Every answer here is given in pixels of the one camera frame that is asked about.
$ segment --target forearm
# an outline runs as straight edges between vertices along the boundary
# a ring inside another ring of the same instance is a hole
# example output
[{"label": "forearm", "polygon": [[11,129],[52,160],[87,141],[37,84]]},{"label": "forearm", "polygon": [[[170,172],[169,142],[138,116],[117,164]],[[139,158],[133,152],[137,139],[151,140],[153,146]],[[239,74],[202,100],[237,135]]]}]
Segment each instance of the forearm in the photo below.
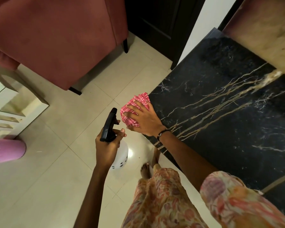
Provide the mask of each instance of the forearm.
[{"label": "forearm", "polygon": [[197,152],[167,131],[160,142],[174,157],[191,184],[199,191],[205,178],[217,169]]},{"label": "forearm", "polygon": [[104,189],[106,170],[94,168],[87,193],[82,202],[74,228],[97,227]]}]

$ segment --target black bracelet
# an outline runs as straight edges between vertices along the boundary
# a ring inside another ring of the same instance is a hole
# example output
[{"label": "black bracelet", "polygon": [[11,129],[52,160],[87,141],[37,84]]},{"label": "black bracelet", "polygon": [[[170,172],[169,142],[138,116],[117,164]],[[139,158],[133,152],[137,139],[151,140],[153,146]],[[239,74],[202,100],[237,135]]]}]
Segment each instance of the black bracelet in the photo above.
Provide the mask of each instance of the black bracelet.
[{"label": "black bracelet", "polygon": [[166,131],[170,131],[169,129],[165,129],[163,131],[161,131],[158,136],[157,136],[157,140],[160,140],[160,137],[163,135],[163,133],[165,133]]}]

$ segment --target dark wooden door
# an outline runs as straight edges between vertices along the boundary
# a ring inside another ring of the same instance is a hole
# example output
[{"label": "dark wooden door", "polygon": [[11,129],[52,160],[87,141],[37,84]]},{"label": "dark wooden door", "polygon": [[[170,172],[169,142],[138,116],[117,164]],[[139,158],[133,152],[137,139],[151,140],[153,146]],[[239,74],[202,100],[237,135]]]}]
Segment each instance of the dark wooden door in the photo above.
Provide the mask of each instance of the dark wooden door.
[{"label": "dark wooden door", "polygon": [[129,30],[173,61],[204,1],[125,0]]}]

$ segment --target black chair leg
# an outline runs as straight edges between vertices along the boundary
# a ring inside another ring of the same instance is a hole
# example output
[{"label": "black chair leg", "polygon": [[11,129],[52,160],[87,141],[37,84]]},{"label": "black chair leg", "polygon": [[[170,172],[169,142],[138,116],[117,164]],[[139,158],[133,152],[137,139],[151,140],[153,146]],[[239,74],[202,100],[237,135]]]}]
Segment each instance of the black chair leg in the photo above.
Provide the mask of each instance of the black chair leg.
[{"label": "black chair leg", "polygon": [[123,44],[124,44],[124,51],[125,51],[125,53],[128,53],[129,52],[129,49],[128,49],[128,39],[125,39],[123,41]]},{"label": "black chair leg", "polygon": [[72,91],[73,93],[76,93],[76,94],[78,94],[78,95],[81,95],[81,94],[82,94],[82,92],[80,92],[79,90],[76,90],[76,89],[73,88],[73,87],[70,87],[70,88],[69,88],[69,91]]}]

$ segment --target person's right hand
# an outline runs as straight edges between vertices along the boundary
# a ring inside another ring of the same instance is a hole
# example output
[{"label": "person's right hand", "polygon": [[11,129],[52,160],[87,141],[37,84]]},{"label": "person's right hand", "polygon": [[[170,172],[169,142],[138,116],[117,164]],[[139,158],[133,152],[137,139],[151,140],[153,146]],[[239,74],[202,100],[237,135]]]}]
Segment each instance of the person's right hand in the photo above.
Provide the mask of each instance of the person's right hand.
[{"label": "person's right hand", "polygon": [[131,112],[124,112],[123,115],[126,117],[132,118],[136,120],[140,126],[127,126],[129,130],[145,134],[147,136],[157,137],[158,134],[167,129],[160,121],[158,116],[156,115],[154,108],[150,102],[148,102],[149,109],[148,110],[142,103],[139,101],[134,101],[140,109],[133,105],[127,105],[127,108],[133,110],[136,114]]}]

